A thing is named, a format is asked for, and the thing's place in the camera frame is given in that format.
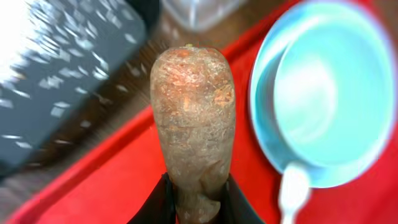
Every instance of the clear plastic container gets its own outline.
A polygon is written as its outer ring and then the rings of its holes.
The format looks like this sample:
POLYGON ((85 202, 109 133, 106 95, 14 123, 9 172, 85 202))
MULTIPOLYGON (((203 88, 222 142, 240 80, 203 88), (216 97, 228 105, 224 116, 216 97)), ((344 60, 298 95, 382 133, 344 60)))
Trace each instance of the clear plastic container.
POLYGON ((247 0, 162 0, 164 7, 186 29, 205 31, 247 0))

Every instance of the red tray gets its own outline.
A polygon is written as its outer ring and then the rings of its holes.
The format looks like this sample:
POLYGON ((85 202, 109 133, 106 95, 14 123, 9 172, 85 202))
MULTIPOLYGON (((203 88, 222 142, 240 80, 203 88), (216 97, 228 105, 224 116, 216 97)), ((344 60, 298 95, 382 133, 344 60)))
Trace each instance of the red tray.
MULTIPOLYGON (((289 1, 223 51, 236 87, 236 139, 231 173, 268 224, 278 223, 280 175, 257 145, 249 123, 248 81, 261 42, 289 1)), ((398 223, 398 132, 380 160, 359 179, 315 190, 298 223, 398 223)), ((151 108, 28 201, 8 223, 126 223, 165 172, 151 108)))

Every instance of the black object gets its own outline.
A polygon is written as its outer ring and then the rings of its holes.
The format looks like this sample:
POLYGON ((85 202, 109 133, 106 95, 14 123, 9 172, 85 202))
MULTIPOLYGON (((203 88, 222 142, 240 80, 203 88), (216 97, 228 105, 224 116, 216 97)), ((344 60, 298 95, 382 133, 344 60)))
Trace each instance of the black object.
MULTIPOLYGON (((164 174, 128 224, 175 224, 175 216, 172 183, 164 174)), ((222 224, 264 224, 231 175, 224 185, 219 218, 222 224)))
POLYGON ((37 47, 13 66, 21 77, 0 80, 0 182, 96 122, 80 115, 92 99, 109 102, 97 91, 145 44, 159 1, 33 1, 30 19, 43 24, 37 47))

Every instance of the plastic spoon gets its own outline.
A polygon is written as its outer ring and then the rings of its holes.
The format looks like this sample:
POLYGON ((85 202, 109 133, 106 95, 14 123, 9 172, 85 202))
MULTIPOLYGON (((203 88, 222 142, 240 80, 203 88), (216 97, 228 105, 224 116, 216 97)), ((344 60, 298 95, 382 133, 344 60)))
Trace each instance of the plastic spoon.
POLYGON ((287 165, 279 190, 281 224, 294 224, 298 211, 311 194, 310 178, 305 168, 296 162, 287 165))

